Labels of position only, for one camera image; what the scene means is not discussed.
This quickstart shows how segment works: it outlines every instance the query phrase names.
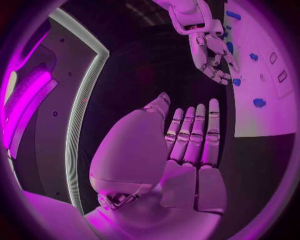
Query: blue climbing hold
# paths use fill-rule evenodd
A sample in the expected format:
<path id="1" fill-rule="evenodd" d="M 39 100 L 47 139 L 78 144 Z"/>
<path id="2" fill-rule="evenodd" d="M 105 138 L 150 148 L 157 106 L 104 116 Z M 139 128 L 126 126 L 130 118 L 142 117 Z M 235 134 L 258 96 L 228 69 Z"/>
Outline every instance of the blue climbing hold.
<path id="1" fill-rule="evenodd" d="M 258 61 L 259 60 L 259 56 L 257 56 L 254 53 L 249 54 L 250 58 L 253 59 L 254 61 Z"/>
<path id="2" fill-rule="evenodd" d="M 241 86 L 241 79 L 235 78 L 232 80 L 232 83 L 239 87 L 239 86 Z"/>
<path id="3" fill-rule="evenodd" d="M 233 45 L 233 43 L 231 41 L 228 41 L 226 43 L 226 45 L 227 45 L 227 48 L 228 48 L 229 52 L 231 52 L 231 54 L 234 54 L 234 45 Z"/>
<path id="4" fill-rule="evenodd" d="M 253 100 L 253 104 L 255 107 L 257 108 L 262 108 L 263 106 L 265 106 L 267 103 L 265 100 L 263 100 L 262 98 L 256 98 Z"/>
<path id="5" fill-rule="evenodd" d="M 232 17 L 234 19 L 237 19 L 237 20 L 241 20 L 242 19 L 241 15 L 236 14 L 236 13 L 234 13 L 232 11 L 226 11 L 226 15 L 229 16 L 229 17 Z"/>

